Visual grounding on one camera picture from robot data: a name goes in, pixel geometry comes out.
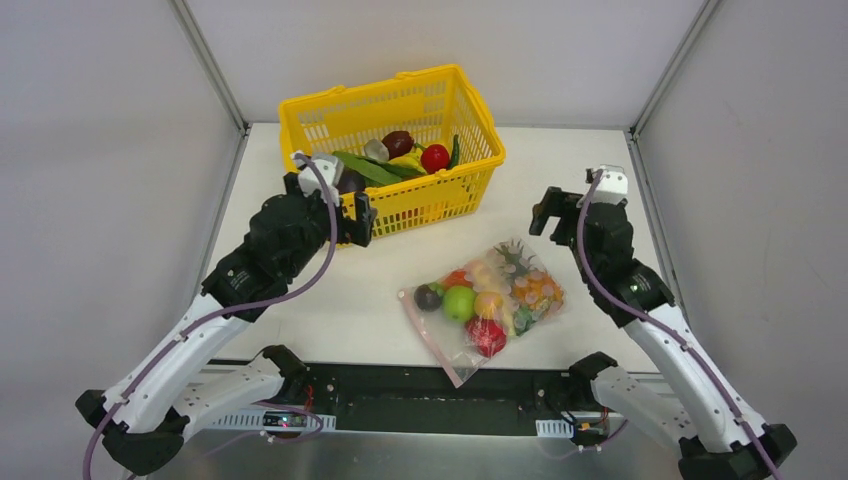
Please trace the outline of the yellow banana bunch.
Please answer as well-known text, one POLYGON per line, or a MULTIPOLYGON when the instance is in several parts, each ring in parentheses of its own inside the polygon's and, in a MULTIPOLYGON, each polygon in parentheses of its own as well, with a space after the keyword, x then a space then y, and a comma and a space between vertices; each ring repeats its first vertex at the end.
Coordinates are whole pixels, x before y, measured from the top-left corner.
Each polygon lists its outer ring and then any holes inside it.
POLYGON ((422 166, 420 156, 417 153, 410 152, 406 155, 393 158, 389 161, 390 165, 402 167, 404 169, 415 170, 418 173, 426 174, 426 169, 422 166))

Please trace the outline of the clear zip top bag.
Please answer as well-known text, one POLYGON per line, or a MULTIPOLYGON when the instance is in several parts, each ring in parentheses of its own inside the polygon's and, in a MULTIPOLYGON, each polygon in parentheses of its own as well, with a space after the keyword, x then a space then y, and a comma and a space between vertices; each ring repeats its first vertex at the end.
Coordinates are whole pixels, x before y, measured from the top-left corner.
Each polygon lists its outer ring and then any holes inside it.
POLYGON ((566 304, 564 287, 520 238, 498 242, 397 297, 455 388, 566 304))

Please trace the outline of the yellow plastic basket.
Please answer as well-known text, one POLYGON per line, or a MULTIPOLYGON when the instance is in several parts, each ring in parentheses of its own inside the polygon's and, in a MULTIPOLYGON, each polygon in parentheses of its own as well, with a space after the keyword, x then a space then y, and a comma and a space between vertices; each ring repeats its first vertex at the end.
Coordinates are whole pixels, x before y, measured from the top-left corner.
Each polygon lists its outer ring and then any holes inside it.
POLYGON ((280 145, 339 158, 343 212, 364 193, 377 210, 373 234, 395 234, 477 210, 504 146, 493 117, 462 68, 402 72, 283 101, 280 145))

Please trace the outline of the yellow round fruit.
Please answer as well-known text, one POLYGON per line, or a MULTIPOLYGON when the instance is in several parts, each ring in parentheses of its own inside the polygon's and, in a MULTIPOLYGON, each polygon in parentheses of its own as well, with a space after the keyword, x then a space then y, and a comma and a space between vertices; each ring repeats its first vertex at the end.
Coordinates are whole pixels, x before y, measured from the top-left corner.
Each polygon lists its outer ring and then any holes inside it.
POLYGON ((474 312, 480 318, 495 320, 501 313, 503 304, 501 294, 492 291, 481 292, 475 298, 474 312))

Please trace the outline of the red bell pepper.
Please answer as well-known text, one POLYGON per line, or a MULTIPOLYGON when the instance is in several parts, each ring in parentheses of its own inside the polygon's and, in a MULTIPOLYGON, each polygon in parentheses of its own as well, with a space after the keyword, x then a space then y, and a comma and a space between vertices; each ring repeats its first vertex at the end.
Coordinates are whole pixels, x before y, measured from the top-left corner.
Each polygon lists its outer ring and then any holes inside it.
POLYGON ((470 344, 485 358, 492 358, 502 351, 508 337, 501 325, 492 319, 473 317, 465 324, 470 344))

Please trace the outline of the green apple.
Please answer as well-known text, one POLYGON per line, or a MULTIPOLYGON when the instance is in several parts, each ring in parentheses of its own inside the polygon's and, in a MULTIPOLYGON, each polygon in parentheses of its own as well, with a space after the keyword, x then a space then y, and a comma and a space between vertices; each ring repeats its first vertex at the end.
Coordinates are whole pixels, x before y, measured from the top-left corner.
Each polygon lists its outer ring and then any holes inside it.
POLYGON ((477 293, 470 287, 456 285, 449 288, 442 300, 442 311, 445 317, 454 322, 464 324, 475 314, 474 304, 477 293))

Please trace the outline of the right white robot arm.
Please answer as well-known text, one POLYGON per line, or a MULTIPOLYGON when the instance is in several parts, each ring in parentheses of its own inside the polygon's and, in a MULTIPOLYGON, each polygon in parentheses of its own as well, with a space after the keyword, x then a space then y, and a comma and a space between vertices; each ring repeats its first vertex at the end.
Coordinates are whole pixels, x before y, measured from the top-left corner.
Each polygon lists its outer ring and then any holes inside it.
POLYGON ((569 248, 595 305, 648 355, 676 399, 633 385, 608 355, 572 365, 569 400, 583 410, 598 404, 622 414, 677 454, 685 479, 777 479, 796 448, 785 424, 770 424, 732 387, 704 351, 662 278, 634 255, 627 202, 589 202, 550 187, 532 210, 529 232, 569 248))

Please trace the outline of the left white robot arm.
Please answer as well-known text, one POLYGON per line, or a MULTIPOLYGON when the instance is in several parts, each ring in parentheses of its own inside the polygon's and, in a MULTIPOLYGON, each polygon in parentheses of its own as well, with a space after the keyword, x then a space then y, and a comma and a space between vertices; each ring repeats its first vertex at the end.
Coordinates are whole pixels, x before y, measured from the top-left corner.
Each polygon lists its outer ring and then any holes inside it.
POLYGON ((275 398, 297 402, 304 367, 285 347, 264 348, 247 367, 192 388, 192 377, 271 305, 293 299, 328 270, 338 244, 371 240, 376 211, 354 196, 354 218, 320 192, 267 199, 243 242, 203 281, 182 319, 135 370, 107 390, 86 390, 75 406, 94 429, 82 476, 92 476, 96 446, 136 476, 170 462, 183 445, 226 413, 275 398))

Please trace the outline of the toy pineapple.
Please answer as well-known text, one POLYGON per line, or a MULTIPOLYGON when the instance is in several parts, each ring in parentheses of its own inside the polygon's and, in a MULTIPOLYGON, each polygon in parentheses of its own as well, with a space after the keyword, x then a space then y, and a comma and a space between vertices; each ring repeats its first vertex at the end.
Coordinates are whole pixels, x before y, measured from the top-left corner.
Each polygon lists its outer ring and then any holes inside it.
POLYGON ((494 246, 495 265, 509 287, 510 335, 520 337, 565 305, 565 290, 520 239, 494 246))

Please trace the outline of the dark avocado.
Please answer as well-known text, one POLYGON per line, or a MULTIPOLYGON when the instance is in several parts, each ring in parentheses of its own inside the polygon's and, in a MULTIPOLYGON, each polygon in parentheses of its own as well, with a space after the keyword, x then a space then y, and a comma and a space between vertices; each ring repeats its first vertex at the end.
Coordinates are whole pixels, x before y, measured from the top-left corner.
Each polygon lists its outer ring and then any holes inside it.
POLYGON ((413 294, 413 299, 419 310, 434 312, 441 308, 443 290, 438 283, 419 285, 413 294))

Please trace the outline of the red yellow mango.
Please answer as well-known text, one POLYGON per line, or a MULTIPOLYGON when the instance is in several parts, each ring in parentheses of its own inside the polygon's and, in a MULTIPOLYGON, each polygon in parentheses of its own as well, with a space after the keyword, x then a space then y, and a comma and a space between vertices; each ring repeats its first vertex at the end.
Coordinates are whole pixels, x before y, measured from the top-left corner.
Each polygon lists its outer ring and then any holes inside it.
POLYGON ((455 286, 473 287, 473 283, 467 278, 467 272, 463 269, 457 269, 446 275, 441 280, 441 285, 445 289, 450 289, 455 286))

